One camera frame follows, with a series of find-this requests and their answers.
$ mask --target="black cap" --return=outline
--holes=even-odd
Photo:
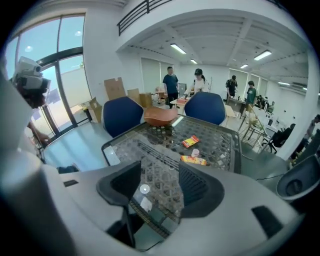
[[[196,70],[195,70],[195,72],[194,72],[194,75],[195,76],[200,76],[200,75],[202,75],[203,73],[202,73],[202,69],[201,68],[197,68]]]

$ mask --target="wooden bowl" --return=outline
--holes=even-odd
[[[144,120],[152,126],[166,126],[178,116],[178,109],[163,109],[152,106],[144,112]]]

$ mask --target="snack wrapper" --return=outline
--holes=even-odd
[[[198,164],[202,166],[205,166],[207,164],[207,161],[205,159],[189,155],[182,155],[180,159],[187,163]]]
[[[184,141],[182,141],[182,144],[186,147],[186,148],[189,148],[190,146],[196,144],[197,142],[199,142],[199,139],[192,135],[191,138],[187,138],[185,139]]]

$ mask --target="blue chair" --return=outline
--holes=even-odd
[[[114,138],[140,124],[143,108],[129,97],[107,101],[102,110],[103,128]]]
[[[184,107],[188,117],[220,125],[226,118],[226,109],[220,95],[211,92],[197,92]]]

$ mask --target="wire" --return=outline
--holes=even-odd
[[[158,244],[160,244],[160,243],[162,243],[163,241],[159,241],[159,242],[157,242],[157,243],[155,243],[154,245],[152,245],[151,247],[149,247],[148,249],[138,249],[138,251],[140,251],[140,252],[146,252],[146,251],[149,251],[151,248],[153,248],[153,247],[155,247],[156,245],[158,245]]]
[[[273,178],[276,178],[276,177],[279,177],[279,176],[283,176],[283,175],[285,175],[285,174],[283,173],[283,174],[280,174],[280,175],[277,175],[277,176],[273,176],[273,177],[257,178],[256,181],[266,180],[266,179],[273,179]]]

